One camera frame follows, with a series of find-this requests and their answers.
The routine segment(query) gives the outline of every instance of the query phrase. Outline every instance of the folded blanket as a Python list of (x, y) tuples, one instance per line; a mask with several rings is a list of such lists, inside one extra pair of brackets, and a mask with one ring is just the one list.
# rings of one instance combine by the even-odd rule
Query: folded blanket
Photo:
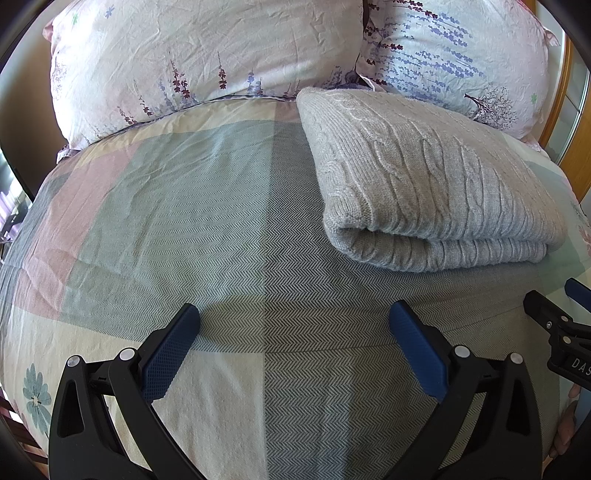
[(297, 97), (331, 243), (360, 262), (437, 271), (539, 262), (566, 237), (544, 186), (496, 130), (391, 93)]

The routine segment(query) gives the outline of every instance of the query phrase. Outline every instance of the blue flower print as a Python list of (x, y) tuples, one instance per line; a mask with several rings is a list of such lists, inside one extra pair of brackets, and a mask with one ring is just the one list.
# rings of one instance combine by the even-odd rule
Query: blue flower print
[(51, 424), (51, 414), (45, 406), (51, 405), (51, 395), (47, 392), (47, 384), (43, 383), (43, 374), (35, 373), (35, 364), (31, 364), (30, 369), (27, 368), (22, 394), (29, 400), (27, 411), (33, 419), (35, 428), (49, 438), (48, 426)]

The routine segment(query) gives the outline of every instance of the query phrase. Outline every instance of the human hand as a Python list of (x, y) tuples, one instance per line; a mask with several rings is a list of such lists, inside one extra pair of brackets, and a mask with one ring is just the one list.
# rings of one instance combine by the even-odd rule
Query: human hand
[[(573, 385), (569, 391), (569, 398), (576, 398), (581, 393), (580, 385)], [(569, 449), (570, 439), (574, 435), (575, 421), (574, 411), (577, 408), (577, 401), (572, 402), (560, 419), (558, 430), (554, 437), (554, 443), (550, 448), (550, 458), (556, 458), (558, 455), (563, 455)]]

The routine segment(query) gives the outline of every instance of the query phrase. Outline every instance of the bed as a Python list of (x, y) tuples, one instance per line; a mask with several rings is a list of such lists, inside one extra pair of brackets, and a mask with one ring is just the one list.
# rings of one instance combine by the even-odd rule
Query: bed
[[(435, 405), (387, 329), (389, 306), (405, 299), (452, 344), (523, 355), (547, 451), (568, 386), (547, 369), (545, 334), (522, 301), (536, 289), (574, 310), (563, 286), (591, 281), (591, 226), (561, 168), (499, 135), (555, 201), (565, 243), (537, 264), (421, 274), (332, 248), (295, 102), (209, 102), (94, 142), (44, 179), (0, 272), (11, 407), (47, 451), (67, 358), (137, 347), (190, 302), (202, 331), (154, 408), (207, 478), (380, 478)], [(109, 410), (147, 466), (114, 401)], [(477, 415), (475, 404), (448, 461)]]

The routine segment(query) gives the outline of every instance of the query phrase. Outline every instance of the pillow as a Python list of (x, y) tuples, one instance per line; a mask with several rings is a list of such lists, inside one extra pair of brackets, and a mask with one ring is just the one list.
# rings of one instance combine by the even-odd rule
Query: pillow
[(369, 7), (361, 76), (518, 139), (543, 120), (553, 35), (517, 0), (374, 0)]
[(69, 148), (228, 95), (355, 77), (360, 0), (77, 0), (45, 29)]

